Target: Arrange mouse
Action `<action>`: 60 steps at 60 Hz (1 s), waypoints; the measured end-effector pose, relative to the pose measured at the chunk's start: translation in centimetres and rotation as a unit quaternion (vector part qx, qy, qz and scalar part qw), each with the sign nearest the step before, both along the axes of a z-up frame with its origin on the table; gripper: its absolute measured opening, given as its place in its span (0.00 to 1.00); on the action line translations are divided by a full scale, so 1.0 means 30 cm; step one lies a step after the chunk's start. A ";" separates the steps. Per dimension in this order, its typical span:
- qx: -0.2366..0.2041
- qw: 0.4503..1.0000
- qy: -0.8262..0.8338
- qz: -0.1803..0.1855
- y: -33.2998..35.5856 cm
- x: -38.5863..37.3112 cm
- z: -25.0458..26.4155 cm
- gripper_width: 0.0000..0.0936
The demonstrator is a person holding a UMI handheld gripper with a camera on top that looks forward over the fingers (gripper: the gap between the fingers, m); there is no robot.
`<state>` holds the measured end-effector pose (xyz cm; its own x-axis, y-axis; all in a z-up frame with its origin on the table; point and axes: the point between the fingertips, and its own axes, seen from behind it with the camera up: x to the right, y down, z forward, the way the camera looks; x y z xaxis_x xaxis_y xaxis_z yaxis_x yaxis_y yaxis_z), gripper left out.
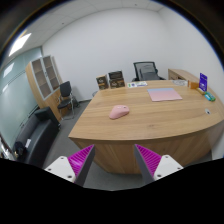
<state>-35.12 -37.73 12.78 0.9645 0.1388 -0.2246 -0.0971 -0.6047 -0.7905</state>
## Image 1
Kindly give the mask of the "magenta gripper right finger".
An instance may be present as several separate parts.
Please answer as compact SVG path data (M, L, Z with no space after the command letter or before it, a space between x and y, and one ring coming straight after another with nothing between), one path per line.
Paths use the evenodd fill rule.
M182 169L182 166L171 156L160 156L138 144L134 145L134 155L145 184L160 180Z

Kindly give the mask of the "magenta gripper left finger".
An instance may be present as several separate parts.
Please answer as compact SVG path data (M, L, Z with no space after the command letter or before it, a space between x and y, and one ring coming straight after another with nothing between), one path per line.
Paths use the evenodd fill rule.
M95 145L87 146L69 157L60 156L46 171L83 186L95 156Z

